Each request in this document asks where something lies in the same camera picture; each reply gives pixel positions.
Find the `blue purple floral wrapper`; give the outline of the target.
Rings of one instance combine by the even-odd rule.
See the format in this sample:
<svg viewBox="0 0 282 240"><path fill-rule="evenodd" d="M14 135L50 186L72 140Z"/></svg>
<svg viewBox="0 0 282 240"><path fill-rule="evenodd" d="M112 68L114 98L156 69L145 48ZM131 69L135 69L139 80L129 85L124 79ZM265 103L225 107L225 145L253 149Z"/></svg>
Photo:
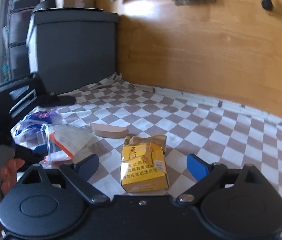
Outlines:
<svg viewBox="0 0 282 240"><path fill-rule="evenodd" d="M27 114L19 121L11 130L11 134L16 144L22 144L29 140L34 140L43 124L59 125L62 124L62 120L62 116L54 110L36 111Z"/></svg>

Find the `tan sausage piece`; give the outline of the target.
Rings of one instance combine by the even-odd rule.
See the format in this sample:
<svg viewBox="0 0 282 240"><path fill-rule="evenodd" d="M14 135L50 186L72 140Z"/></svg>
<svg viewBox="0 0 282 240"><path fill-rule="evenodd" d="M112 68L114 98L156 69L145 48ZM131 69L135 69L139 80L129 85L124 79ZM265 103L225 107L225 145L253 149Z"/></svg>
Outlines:
<svg viewBox="0 0 282 240"><path fill-rule="evenodd" d="M96 123L91 123L90 127L92 128L95 135L103 138L120 139L126 137L129 133L129 129L127 127Z"/></svg>

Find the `yellow cigarette box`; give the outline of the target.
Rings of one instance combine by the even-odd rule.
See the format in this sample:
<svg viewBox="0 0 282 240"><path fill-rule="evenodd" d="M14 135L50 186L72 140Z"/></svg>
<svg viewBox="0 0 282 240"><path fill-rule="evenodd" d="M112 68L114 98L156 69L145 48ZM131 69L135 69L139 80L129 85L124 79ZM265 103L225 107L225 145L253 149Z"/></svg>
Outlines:
<svg viewBox="0 0 282 240"><path fill-rule="evenodd" d="M166 135L126 137L121 152L120 183L128 193L169 188Z"/></svg>

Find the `clear orange-edged plastic bag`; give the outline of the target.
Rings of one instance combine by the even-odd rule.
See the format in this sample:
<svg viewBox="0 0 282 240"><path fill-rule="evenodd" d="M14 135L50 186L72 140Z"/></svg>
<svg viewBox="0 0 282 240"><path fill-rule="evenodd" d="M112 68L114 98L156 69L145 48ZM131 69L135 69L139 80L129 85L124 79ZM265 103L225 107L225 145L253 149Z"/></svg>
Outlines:
<svg viewBox="0 0 282 240"><path fill-rule="evenodd" d="M36 136L38 145L43 147L40 164L46 168L61 163L77 164L92 154L101 157L110 151L89 127L43 124Z"/></svg>

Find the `brown white checkered cloth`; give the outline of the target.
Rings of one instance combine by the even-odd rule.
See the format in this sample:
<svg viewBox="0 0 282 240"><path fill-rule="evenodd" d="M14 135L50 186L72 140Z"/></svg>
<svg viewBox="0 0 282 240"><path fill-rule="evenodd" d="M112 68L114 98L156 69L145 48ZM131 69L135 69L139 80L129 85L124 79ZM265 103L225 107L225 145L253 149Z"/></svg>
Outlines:
<svg viewBox="0 0 282 240"><path fill-rule="evenodd" d="M188 154L230 168L255 165L282 197L282 119L216 98L134 85L112 75L74 90L76 104L57 107L64 125L90 129L92 123L127 127L130 136L166 135L170 187L177 196L194 184Z"/></svg>

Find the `dark grey cushion block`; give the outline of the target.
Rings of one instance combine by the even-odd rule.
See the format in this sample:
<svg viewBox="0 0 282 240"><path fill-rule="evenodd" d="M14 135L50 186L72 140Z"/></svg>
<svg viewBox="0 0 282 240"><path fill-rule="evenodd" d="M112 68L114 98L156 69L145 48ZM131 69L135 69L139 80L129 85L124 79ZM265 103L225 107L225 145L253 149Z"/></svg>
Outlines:
<svg viewBox="0 0 282 240"><path fill-rule="evenodd" d="M37 72L46 89L57 94L111 76L118 22L118 14L100 9L33 11L26 40L30 72Z"/></svg>

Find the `wooden backrest panel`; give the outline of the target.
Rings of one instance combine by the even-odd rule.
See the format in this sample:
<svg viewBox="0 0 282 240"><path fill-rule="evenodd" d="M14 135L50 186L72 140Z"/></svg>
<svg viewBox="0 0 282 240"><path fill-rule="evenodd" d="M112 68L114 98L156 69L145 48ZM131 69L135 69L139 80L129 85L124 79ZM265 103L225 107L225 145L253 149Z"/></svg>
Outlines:
<svg viewBox="0 0 282 240"><path fill-rule="evenodd" d="M97 0L116 12L117 70L131 83L240 103L282 117L282 0Z"/></svg>

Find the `black wall plug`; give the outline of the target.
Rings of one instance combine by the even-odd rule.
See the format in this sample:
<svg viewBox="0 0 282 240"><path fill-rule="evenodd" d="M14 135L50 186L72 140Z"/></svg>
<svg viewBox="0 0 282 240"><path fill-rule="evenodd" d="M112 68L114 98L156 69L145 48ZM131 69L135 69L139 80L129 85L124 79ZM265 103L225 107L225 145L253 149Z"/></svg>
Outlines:
<svg viewBox="0 0 282 240"><path fill-rule="evenodd" d="M262 0L261 6L266 11L272 11L274 9L272 0Z"/></svg>

